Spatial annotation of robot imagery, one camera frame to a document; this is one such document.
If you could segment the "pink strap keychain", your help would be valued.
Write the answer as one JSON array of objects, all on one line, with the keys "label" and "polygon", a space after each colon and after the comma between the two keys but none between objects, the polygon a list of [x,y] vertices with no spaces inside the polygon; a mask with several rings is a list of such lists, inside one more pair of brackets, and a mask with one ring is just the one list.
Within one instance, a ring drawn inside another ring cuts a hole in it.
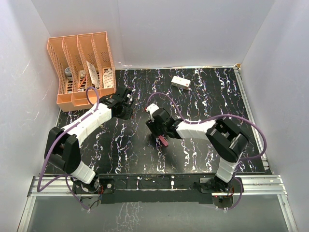
[{"label": "pink strap keychain", "polygon": [[169,145],[168,141],[166,140],[166,138],[163,135],[159,135],[158,139],[160,140],[162,145],[164,145],[165,147],[167,147]]}]

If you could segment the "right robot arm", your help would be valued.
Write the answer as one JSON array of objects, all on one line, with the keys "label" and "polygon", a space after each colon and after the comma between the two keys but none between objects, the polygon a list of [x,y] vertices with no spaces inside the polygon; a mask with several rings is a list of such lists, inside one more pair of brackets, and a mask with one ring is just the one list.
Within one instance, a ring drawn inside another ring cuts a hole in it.
[{"label": "right robot arm", "polygon": [[249,136],[227,116],[203,123],[174,119],[165,109],[151,104],[145,109],[150,119],[146,126],[152,135],[168,145],[164,135],[174,139],[202,139],[209,141],[220,156],[215,177],[206,183],[196,183],[200,189],[228,191],[242,153],[249,143]]}]

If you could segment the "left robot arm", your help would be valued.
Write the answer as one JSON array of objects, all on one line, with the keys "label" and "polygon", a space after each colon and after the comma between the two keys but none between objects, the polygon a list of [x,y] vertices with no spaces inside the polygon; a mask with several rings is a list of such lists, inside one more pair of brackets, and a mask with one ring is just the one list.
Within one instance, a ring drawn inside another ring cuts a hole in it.
[{"label": "left robot arm", "polygon": [[62,128],[49,131],[43,166],[52,164],[65,174],[75,177],[88,192],[99,189],[98,174],[88,167],[81,158],[80,145],[100,125],[112,118],[129,120],[133,114],[133,93],[130,89],[119,87],[110,96],[98,97],[94,87],[96,102],[80,118]]}]

